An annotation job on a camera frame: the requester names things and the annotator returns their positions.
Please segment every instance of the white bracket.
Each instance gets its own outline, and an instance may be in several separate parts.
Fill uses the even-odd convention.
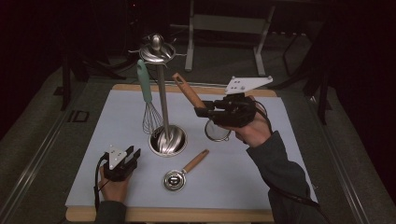
[[[126,152],[110,146],[108,150],[108,168],[113,170],[126,157]]]
[[[273,81],[272,77],[233,77],[225,89],[226,94],[251,91]]]

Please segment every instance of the green whisk handle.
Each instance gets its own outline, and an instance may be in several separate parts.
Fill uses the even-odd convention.
[[[143,99],[146,103],[152,101],[151,88],[149,86],[149,71],[145,63],[139,59],[137,61],[137,78],[139,79],[140,87],[143,92]]]

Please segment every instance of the gray sleeve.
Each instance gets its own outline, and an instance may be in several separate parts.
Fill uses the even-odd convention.
[[[99,205],[95,224],[125,223],[126,206],[123,203],[103,201]]]
[[[250,147],[247,154],[259,168],[263,180],[279,189],[309,199],[309,187],[303,168],[288,160],[285,146],[279,132],[258,147]],[[270,189],[268,192],[276,223],[327,223],[315,207],[297,203]]]

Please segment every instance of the measuring cup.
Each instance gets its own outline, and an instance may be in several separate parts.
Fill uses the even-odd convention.
[[[209,153],[209,149],[205,149],[190,161],[181,171],[172,170],[163,177],[163,185],[171,191],[181,190],[186,185],[185,174],[192,170],[204,157]]]

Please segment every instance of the metal utensil holder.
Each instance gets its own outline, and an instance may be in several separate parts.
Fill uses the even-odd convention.
[[[153,35],[150,43],[143,46],[138,51],[129,51],[139,53],[140,58],[145,63],[155,64],[158,74],[158,86],[161,100],[161,109],[163,113],[163,134],[151,136],[149,139],[150,148],[155,154],[163,157],[171,157],[180,153],[187,144],[187,135],[183,129],[176,125],[169,124],[168,107],[166,102],[165,77],[163,67],[174,59],[177,55],[176,50],[170,44],[164,43],[161,35]]]

